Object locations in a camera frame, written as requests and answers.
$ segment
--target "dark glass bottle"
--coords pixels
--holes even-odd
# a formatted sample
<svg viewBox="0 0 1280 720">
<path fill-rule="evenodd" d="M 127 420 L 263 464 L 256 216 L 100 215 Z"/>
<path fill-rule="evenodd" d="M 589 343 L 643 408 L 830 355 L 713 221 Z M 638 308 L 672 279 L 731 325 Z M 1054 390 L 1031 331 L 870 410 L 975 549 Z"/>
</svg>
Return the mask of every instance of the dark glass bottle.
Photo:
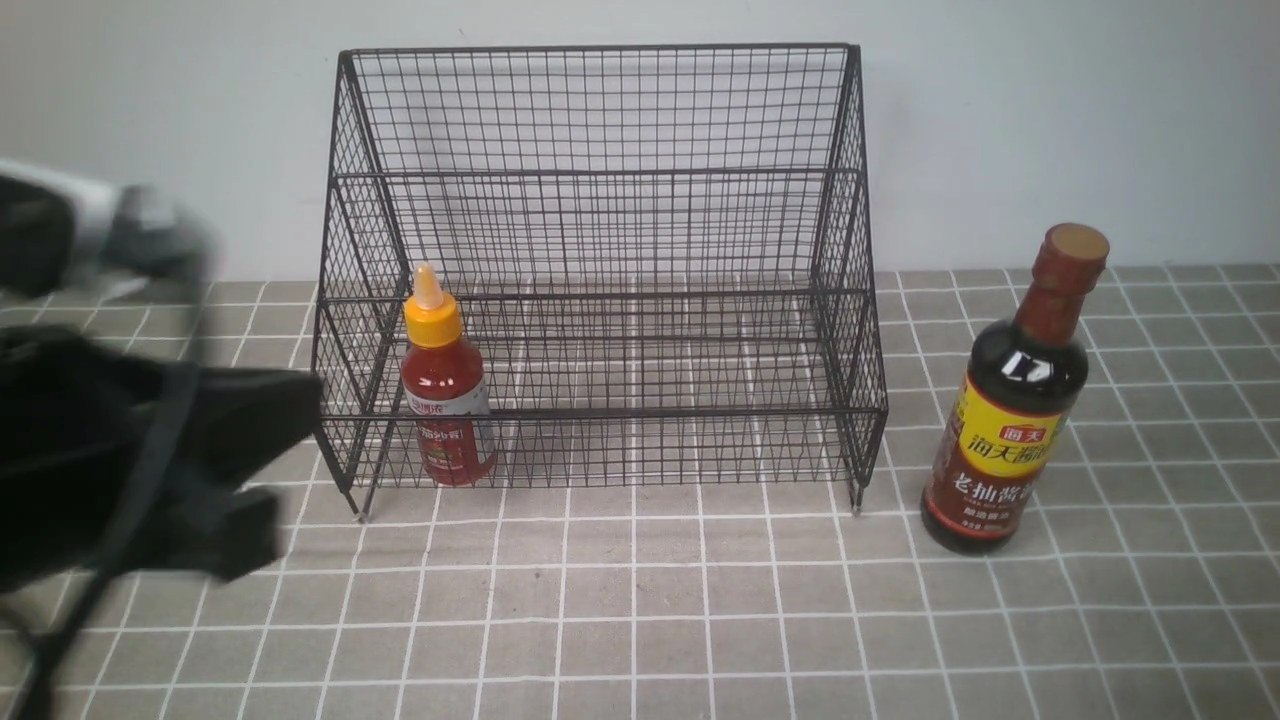
<svg viewBox="0 0 1280 720">
<path fill-rule="evenodd" d="M 920 496 L 924 527 L 943 547 L 986 553 L 1018 530 L 1032 484 L 1089 374 L 1073 334 L 1108 250 L 1093 228 L 1050 228 L 1018 314 L 974 340 Z"/>
</svg>

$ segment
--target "hot sauce bottle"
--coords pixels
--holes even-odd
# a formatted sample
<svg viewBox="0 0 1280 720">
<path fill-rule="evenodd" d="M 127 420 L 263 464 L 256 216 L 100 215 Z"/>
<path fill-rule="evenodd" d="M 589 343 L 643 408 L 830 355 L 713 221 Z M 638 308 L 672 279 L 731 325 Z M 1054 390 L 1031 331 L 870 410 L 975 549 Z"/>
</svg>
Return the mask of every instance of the hot sauce bottle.
<svg viewBox="0 0 1280 720">
<path fill-rule="evenodd" d="M 493 470 L 498 456 L 489 423 L 457 415 L 488 415 L 489 388 L 484 360 L 462 337 L 462 314 L 452 295 L 440 290 L 435 272 L 421 263 L 413 274 L 413 296 L 404 301 L 410 348 L 401 361 L 404 397 L 416 415 L 422 469 L 442 486 L 470 486 Z M 426 419 L 451 416 L 449 419 Z"/>
<path fill-rule="evenodd" d="M 991 552 L 1018 530 L 1032 484 L 1089 374 L 1071 336 L 1108 251 L 1093 228 L 1050 228 L 1018 314 L 974 340 L 920 497 L 924 527 L 942 546 Z"/>
</svg>

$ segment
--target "yellow label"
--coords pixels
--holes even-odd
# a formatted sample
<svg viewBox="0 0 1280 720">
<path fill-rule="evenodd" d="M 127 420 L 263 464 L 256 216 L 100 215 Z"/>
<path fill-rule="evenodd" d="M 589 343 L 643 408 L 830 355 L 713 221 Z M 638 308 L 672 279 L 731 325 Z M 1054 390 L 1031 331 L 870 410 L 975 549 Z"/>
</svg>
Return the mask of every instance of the yellow label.
<svg viewBox="0 0 1280 720">
<path fill-rule="evenodd" d="M 992 404 L 965 377 L 956 398 L 957 443 L 964 459 L 997 478 L 1027 475 L 1044 466 L 1062 428 L 1062 415 L 1019 415 Z"/>
</svg>

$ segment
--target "basket leg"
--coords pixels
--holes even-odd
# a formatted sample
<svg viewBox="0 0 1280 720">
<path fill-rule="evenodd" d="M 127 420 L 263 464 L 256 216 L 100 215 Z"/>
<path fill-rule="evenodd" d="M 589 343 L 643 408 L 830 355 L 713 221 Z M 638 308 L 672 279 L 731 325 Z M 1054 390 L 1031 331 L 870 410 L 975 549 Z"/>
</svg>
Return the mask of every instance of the basket leg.
<svg viewBox="0 0 1280 720">
<path fill-rule="evenodd" d="M 351 491 L 339 488 L 339 492 L 342 492 L 342 497 L 347 500 L 347 506 L 351 507 L 351 514 L 360 518 L 360 506 L 356 505 L 356 498 L 351 496 Z"/>
<path fill-rule="evenodd" d="M 854 518 L 863 514 L 863 492 L 867 486 L 854 478 L 849 478 L 849 505 L 854 509 Z"/>
<path fill-rule="evenodd" d="M 356 520 L 361 523 L 369 521 L 370 509 L 374 506 L 374 493 L 378 492 L 378 486 L 381 483 L 376 479 L 369 486 L 369 492 L 365 493 L 365 506 L 356 512 Z"/>
</svg>

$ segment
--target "metal wire rack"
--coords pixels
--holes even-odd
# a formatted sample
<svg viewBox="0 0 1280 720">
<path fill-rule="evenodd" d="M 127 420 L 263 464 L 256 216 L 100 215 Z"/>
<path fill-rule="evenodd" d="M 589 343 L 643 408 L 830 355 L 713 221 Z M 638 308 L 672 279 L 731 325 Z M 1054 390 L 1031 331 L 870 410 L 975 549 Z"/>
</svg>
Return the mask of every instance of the metal wire rack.
<svg viewBox="0 0 1280 720">
<path fill-rule="evenodd" d="M 398 373 L 420 259 L 485 356 L 485 484 L 859 506 L 888 405 L 861 97 L 849 45 L 343 53 L 312 369 L 352 510 L 430 483 Z"/>
</svg>

